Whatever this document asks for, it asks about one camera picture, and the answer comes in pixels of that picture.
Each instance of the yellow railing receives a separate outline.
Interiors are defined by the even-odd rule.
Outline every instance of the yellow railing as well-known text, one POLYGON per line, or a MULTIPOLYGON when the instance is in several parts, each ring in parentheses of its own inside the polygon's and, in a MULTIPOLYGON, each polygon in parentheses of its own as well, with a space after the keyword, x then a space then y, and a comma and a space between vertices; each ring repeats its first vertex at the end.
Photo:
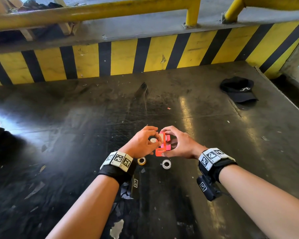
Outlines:
POLYGON ((187 9, 185 27, 195 27, 200 0, 125 0, 0 15, 0 31, 48 24, 187 9))
POLYGON ((234 0, 228 11, 223 15, 223 23, 237 21, 239 13, 245 7, 262 7, 275 10, 299 10, 299 0, 234 0))

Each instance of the black cap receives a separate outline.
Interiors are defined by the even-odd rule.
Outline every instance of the black cap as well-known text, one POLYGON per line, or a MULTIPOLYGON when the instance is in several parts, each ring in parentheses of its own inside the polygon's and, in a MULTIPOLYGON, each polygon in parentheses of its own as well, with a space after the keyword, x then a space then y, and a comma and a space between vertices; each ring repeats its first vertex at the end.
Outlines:
POLYGON ((234 101, 245 102, 249 100, 258 100, 252 93, 253 81, 238 76, 231 79, 224 79, 220 83, 220 88, 234 101))

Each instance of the yellow and black striped wall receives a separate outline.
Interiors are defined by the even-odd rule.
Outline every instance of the yellow and black striped wall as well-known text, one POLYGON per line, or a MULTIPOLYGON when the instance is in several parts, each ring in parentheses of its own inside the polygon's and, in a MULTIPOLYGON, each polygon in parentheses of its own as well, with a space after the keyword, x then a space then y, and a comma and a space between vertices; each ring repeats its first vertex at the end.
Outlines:
POLYGON ((299 21, 0 53, 0 85, 140 73, 246 60, 275 78, 299 21))

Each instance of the red tape dispenser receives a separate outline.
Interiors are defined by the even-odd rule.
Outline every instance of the red tape dispenser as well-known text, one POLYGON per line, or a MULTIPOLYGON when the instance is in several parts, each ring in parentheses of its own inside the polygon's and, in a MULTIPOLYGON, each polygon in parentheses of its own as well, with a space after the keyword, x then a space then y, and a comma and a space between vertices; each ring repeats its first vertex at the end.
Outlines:
POLYGON ((157 157, 161 157, 163 152, 171 150, 171 145, 166 145, 166 142, 171 140, 171 136, 166 135, 165 132, 160 132, 159 135, 162 138, 163 143, 160 148, 155 149, 155 155, 157 157))

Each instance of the hand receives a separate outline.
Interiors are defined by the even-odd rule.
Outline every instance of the hand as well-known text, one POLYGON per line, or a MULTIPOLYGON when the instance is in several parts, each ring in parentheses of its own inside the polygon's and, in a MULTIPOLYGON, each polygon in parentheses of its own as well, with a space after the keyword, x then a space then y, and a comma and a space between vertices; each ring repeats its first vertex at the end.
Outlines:
POLYGON ((177 143, 175 149, 162 153, 163 157, 185 157, 198 159, 200 154, 208 148, 200 145, 192 139, 186 132, 181 132, 174 126, 167 126, 162 129, 165 134, 176 136, 176 139, 171 140, 167 144, 177 143))
POLYGON ((159 136, 157 127, 146 126, 135 134, 134 137, 122 148, 120 152, 130 155, 132 158, 142 158, 148 154, 153 155, 153 151, 162 145, 162 138, 159 136), (149 140, 150 136, 156 137, 156 142, 152 143, 149 140))

